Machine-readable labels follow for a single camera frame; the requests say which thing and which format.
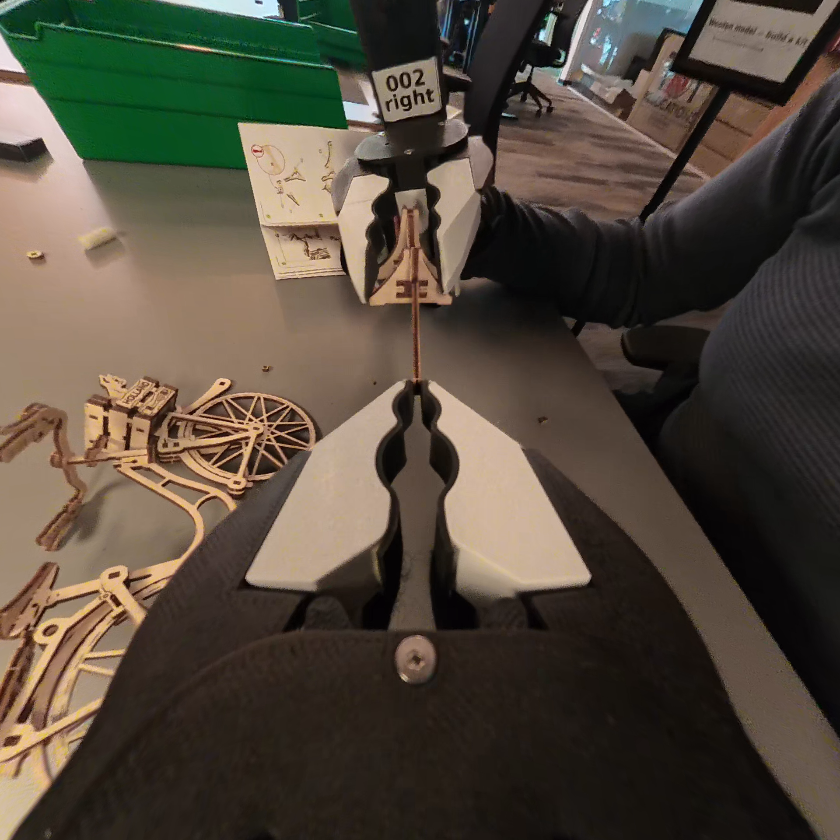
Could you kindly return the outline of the person's torso in grey sweater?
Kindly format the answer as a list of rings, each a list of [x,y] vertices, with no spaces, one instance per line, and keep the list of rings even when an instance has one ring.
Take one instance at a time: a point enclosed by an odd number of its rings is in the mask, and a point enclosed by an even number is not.
[[[734,298],[668,442],[675,484],[836,732],[838,228],[802,220]]]

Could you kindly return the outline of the black framed sign stand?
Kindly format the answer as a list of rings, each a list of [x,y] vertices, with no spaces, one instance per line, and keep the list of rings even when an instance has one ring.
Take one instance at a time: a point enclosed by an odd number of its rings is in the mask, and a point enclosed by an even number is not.
[[[730,95],[785,105],[835,39],[838,1],[704,1],[671,63],[678,76],[713,87],[710,102],[640,213],[666,199]]]

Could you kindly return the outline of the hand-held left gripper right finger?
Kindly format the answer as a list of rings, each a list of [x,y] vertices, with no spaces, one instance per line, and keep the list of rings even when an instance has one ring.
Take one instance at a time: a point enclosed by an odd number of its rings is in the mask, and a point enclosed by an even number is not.
[[[525,449],[440,384],[420,386],[437,499],[436,624],[472,624],[497,602],[579,589],[592,573]]]

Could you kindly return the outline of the green plastic crate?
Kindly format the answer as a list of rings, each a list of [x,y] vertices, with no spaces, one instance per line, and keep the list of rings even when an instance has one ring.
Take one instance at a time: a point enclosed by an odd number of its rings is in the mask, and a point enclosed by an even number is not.
[[[240,123],[347,128],[312,28],[167,2],[2,2],[2,36],[86,161],[244,169]]]
[[[366,69],[366,57],[349,1],[298,1],[299,22],[312,28],[323,57]]]

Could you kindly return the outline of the person's right forearm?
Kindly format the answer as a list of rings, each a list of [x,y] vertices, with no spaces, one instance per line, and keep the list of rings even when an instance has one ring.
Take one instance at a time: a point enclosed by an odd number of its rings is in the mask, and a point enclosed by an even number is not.
[[[465,276],[612,327],[717,308],[834,215],[838,121],[836,72],[743,157],[645,221],[605,222],[487,187]]]

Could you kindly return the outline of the wooden kickstand assembly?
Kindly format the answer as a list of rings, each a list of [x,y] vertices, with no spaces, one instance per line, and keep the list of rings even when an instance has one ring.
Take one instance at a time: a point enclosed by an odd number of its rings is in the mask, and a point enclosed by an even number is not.
[[[437,269],[425,253],[419,206],[405,206],[395,246],[378,270],[369,305],[409,304],[414,299],[435,306],[453,301],[451,294],[443,291]]]

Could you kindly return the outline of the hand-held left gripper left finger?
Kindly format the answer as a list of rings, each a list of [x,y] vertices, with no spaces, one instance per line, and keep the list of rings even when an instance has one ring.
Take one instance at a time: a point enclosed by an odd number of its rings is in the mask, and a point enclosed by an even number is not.
[[[399,381],[306,453],[245,575],[251,586],[338,599],[359,624],[388,624],[403,537],[392,483],[406,464],[415,389]]]

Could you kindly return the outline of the paper instruction booklet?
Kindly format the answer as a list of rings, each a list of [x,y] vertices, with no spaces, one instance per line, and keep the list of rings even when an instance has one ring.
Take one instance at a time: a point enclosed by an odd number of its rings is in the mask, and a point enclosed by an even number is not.
[[[254,122],[238,132],[274,277],[341,276],[333,181],[365,132]]]

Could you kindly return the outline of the wooden bicycle model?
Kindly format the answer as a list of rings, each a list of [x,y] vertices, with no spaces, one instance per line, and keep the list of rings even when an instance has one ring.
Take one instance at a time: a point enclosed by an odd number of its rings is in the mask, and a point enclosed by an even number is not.
[[[58,585],[59,566],[43,563],[2,607],[2,641],[16,644],[2,677],[2,777],[31,767],[37,791],[48,788],[80,745],[129,640],[156,597],[206,536],[207,506],[226,512],[318,440],[316,424],[287,399],[235,392],[220,378],[180,406],[177,388],[143,376],[135,383],[99,376],[102,392],[83,412],[75,453],[63,410],[34,402],[2,426],[2,463],[48,439],[49,464],[71,494],[38,534],[57,551],[88,498],[80,470],[110,465],[123,478],[183,512],[192,536],[171,560],[130,570],[114,563],[88,581]]]

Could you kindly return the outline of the printed cardboard box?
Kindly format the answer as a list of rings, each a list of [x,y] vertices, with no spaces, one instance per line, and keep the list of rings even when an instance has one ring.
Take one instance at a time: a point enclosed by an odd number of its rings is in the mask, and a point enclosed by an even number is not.
[[[685,36],[664,28],[631,90],[634,103],[626,123],[635,131],[677,153],[707,109],[716,88],[674,72]]]

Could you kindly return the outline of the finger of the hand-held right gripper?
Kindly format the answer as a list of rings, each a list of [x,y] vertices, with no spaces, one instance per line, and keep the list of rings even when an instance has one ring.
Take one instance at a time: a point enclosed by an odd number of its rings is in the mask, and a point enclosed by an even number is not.
[[[468,156],[426,173],[430,247],[442,293],[455,293],[480,222],[480,195]]]
[[[346,271],[358,299],[368,305],[387,252],[375,204],[392,191],[378,174],[341,174],[338,179],[338,226]]]

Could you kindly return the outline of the wooden crate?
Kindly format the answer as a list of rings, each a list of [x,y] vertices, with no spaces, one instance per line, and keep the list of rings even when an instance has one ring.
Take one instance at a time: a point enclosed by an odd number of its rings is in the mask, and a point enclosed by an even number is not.
[[[689,164],[705,175],[718,175],[750,147],[753,136],[778,109],[765,101],[732,93],[703,135]]]

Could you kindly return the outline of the black mesh office chair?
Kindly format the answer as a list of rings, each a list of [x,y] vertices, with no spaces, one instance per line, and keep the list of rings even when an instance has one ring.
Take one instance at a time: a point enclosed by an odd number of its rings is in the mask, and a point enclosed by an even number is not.
[[[469,134],[479,136],[497,152],[501,115],[510,97],[534,100],[538,114],[552,111],[551,100],[532,84],[534,70],[568,58],[574,26],[585,2],[500,1],[479,38],[466,73],[464,121]]]

